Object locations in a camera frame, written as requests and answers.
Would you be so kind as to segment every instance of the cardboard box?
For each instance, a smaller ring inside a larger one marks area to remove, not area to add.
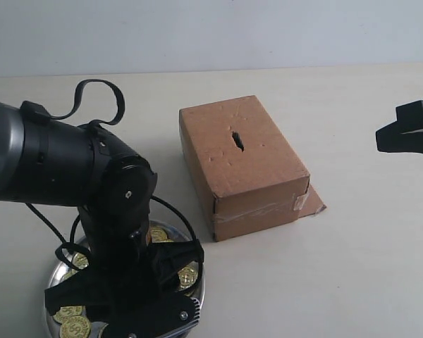
[[[216,241],[326,208],[257,97],[184,108],[179,115],[184,157]]]

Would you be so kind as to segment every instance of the white wall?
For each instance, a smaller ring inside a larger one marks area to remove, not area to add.
[[[0,76],[423,61],[423,0],[0,0]]]

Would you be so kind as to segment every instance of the metal plate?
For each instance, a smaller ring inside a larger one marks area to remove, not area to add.
[[[166,223],[160,222],[158,220],[150,220],[150,225],[161,227],[168,234],[168,238],[172,239],[175,242],[185,242],[187,240],[190,240],[188,236],[183,234],[181,231],[177,230],[177,228],[171,225],[168,225]],[[87,246],[85,237],[80,239],[77,243],[80,245]],[[72,259],[71,255],[66,255],[66,256],[69,260]],[[58,262],[56,264],[56,267],[54,268],[53,273],[51,274],[47,288],[57,285],[61,281],[61,278],[68,272],[68,270],[69,270],[69,267],[66,264]],[[197,288],[195,293],[191,295],[191,297],[198,299],[200,302],[200,306],[202,307],[202,302],[204,301],[204,295],[205,295],[205,283],[204,283],[204,276],[202,276],[202,281],[200,282],[199,287]],[[42,304],[42,311],[43,311],[43,321],[44,321],[44,326],[46,327],[47,336],[49,338],[59,338],[59,328],[61,325],[55,322],[55,320],[47,313],[47,310],[45,308],[45,303]],[[92,328],[91,328],[91,333],[89,335],[89,338],[97,338],[97,335],[99,334],[100,329],[104,325],[105,323],[102,323],[102,322],[91,323]],[[178,335],[177,338],[184,338],[187,335],[188,335],[188,332]]]

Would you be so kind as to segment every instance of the cardboard flap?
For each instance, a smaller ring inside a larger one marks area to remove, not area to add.
[[[311,185],[309,188],[309,196],[307,197],[304,207],[299,212],[299,218],[316,215],[321,213],[324,209],[326,209],[326,204],[323,203],[317,191]]]

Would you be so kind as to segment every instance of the table surface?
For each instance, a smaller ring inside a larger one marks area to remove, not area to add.
[[[0,78],[0,101],[36,101],[62,115],[84,78]],[[148,159],[159,174],[157,194],[204,242],[206,298],[190,337],[423,337],[423,155],[381,154],[374,138],[396,106],[423,97],[423,64],[100,78],[127,101],[123,122],[110,129]],[[183,160],[178,110],[251,94],[328,209],[214,243]],[[114,110],[112,93],[91,84],[69,122]],[[74,209],[42,210],[68,234]],[[179,225],[156,205],[152,217]],[[43,289],[57,241],[23,205],[0,202],[0,337],[44,337]]]

